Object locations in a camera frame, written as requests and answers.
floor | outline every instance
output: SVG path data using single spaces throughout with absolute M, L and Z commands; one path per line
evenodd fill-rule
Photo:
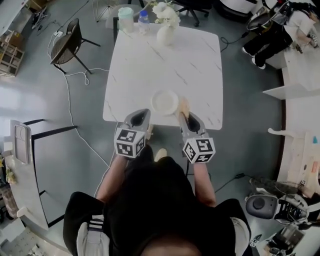
M 56 0 L 49 8 L 49 21 L 63 24 L 87 0 Z M 211 10 L 209 18 L 198 13 L 198 29 L 225 37 L 230 42 L 238 39 L 245 26 L 219 16 Z M 96 23 L 91 1 L 75 17 L 80 19 L 82 35 L 101 44 L 82 45 L 78 57 L 90 68 L 108 70 L 113 54 L 113 32 L 105 28 L 104 22 Z M 181 26 L 193 28 L 194 19 L 181 15 Z M 26 45 L 26 53 L 16 78 L 0 78 L 0 135 L 8 134 L 9 119 L 22 122 L 46 119 L 46 122 L 31 126 L 34 134 L 71 125 L 68 112 L 68 91 L 63 75 L 52 65 L 47 55 L 51 35 L 59 28 L 51 24 L 39 36 L 34 31 Z M 277 72 L 267 66 L 260 70 L 250 63 L 250 58 L 241 52 L 248 39 L 229 45 L 222 54 L 223 69 L 223 126 L 221 130 L 210 130 L 216 155 L 208 164 L 213 186 L 217 189 L 238 173 L 271 178 L 276 166 L 280 138 L 267 133 L 268 128 L 281 127 L 281 102 L 262 93 L 280 85 Z M 84 71 L 76 60 L 63 65 L 69 74 Z M 82 74 L 68 78 L 70 84 L 71 112 L 79 126 L 80 134 L 109 162 L 113 154 L 113 139 L 116 123 L 104 121 L 103 106 L 108 72 L 95 70 L 85 85 Z M 177 127 L 156 126 L 151 146 L 156 152 L 166 148 L 183 168 L 187 164 L 182 158 L 182 139 Z M 94 195 L 106 165 L 78 137 L 75 130 L 37 140 L 35 165 L 39 190 L 46 190 L 42 203 L 48 222 L 62 215 L 71 193 L 82 191 Z M 249 193 L 248 179 L 243 178 L 228 184 L 217 193 L 219 202 L 237 198 L 242 204 Z M 268 237 L 277 230 L 272 221 L 248 217 L 254 235 Z M 58 245 L 62 240 L 63 221 L 49 231 L 40 230 L 30 224 L 36 232 Z

flower vase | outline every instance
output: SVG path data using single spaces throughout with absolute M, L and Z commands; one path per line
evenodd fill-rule
M 157 41 L 165 46 L 170 45 L 174 38 L 174 31 L 173 26 L 162 26 L 156 34 Z

sneaker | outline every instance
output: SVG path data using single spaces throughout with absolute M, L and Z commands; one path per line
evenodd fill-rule
M 151 138 L 152 130 L 154 129 L 154 125 L 153 124 L 149 124 L 148 130 L 146 130 L 146 136 L 145 138 L 149 141 Z
M 161 148 L 155 155 L 154 161 L 158 162 L 161 158 L 164 158 L 168 155 L 168 152 L 165 148 Z
M 263 66 L 258 66 L 257 64 L 256 64 L 256 59 L 255 58 L 252 58 L 252 63 L 254 64 L 254 65 L 256 65 L 259 69 L 261 69 L 261 70 L 264 70 L 265 68 L 266 68 L 266 64 L 263 64 Z
M 244 47 L 242 47 L 242 52 L 243 52 L 244 54 L 250 55 L 251 57 L 254 57 L 254 55 L 251 55 L 249 52 L 247 52 Z

person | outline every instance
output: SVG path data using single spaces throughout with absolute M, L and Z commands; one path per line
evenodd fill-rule
M 281 52 L 296 42 L 300 46 L 311 44 L 316 47 L 314 41 L 307 35 L 314 23 L 319 21 L 319 10 L 308 3 L 291 3 L 293 12 L 284 24 L 281 15 L 273 19 L 271 28 L 247 42 L 242 51 L 252 57 L 253 64 L 264 70 L 266 60 Z
M 96 198 L 71 195 L 63 225 L 76 256 L 252 255 L 251 231 L 236 199 L 217 205 L 207 166 L 193 165 L 194 190 L 163 148 L 133 160 L 117 155 Z

water bottle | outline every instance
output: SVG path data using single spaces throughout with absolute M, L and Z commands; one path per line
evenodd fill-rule
M 145 35 L 150 29 L 150 21 L 148 17 L 148 12 L 146 10 L 140 11 L 138 24 L 139 24 L 140 34 Z

